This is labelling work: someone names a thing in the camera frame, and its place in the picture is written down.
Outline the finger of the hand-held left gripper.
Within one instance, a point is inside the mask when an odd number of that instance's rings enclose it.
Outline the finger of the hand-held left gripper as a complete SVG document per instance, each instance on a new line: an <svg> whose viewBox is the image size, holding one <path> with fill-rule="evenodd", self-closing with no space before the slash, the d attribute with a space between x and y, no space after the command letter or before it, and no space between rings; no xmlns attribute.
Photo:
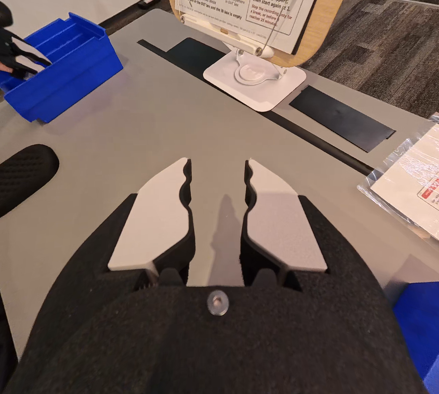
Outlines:
<svg viewBox="0 0 439 394"><path fill-rule="evenodd" d="M16 37L11 38L15 60L24 66L50 66L52 62L35 47Z"/></svg>
<svg viewBox="0 0 439 394"><path fill-rule="evenodd" d="M28 79L47 67L47 58L40 56L13 56L13 77Z"/></svg>

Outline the laminated printed paper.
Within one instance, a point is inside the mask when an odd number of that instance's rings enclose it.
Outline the laminated printed paper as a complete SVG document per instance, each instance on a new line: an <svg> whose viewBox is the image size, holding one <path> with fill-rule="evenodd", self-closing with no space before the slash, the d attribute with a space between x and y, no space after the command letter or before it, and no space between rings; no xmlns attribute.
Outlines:
<svg viewBox="0 0 439 394"><path fill-rule="evenodd" d="M438 246L438 113L430 117L426 130L405 139L357 188L421 239Z"/></svg>

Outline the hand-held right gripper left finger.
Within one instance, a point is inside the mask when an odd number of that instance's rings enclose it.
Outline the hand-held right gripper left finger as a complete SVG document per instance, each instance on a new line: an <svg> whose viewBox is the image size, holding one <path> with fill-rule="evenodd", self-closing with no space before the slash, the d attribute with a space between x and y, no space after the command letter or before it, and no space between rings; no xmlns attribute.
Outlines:
<svg viewBox="0 0 439 394"><path fill-rule="evenodd" d="M110 271L143 270L154 283L170 268L187 284L196 247L191 181L191 159L182 157L140 188L107 264Z"/></svg>

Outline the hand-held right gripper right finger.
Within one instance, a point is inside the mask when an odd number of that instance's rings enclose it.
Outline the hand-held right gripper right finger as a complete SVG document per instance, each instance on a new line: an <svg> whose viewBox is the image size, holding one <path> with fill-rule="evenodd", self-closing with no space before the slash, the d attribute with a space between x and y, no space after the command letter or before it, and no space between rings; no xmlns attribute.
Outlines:
<svg viewBox="0 0 439 394"><path fill-rule="evenodd" d="M244 166L245 203L239 261L244 285L263 269L280 285L293 285L294 272L327 272L327 263L299 194L254 159Z"/></svg>

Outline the blue plastic bin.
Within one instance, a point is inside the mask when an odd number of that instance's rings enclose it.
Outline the blue plastic bin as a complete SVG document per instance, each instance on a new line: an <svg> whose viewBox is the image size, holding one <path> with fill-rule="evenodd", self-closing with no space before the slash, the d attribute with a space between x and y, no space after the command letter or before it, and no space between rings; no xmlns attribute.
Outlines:
<svg viewBox="0 0 439 394"><path fill-rule="evenodd" d="M408 284L393 306L425 388L439 392L439 282Z"/></svg>
<svg viewBox="0 0 439 394"><path fill-rule="evenodd" d="M6 102L29 122L51 122L123 69L105 29L75 13L24 40L52 64L28 80L1 72L0 84Z"/></svg>

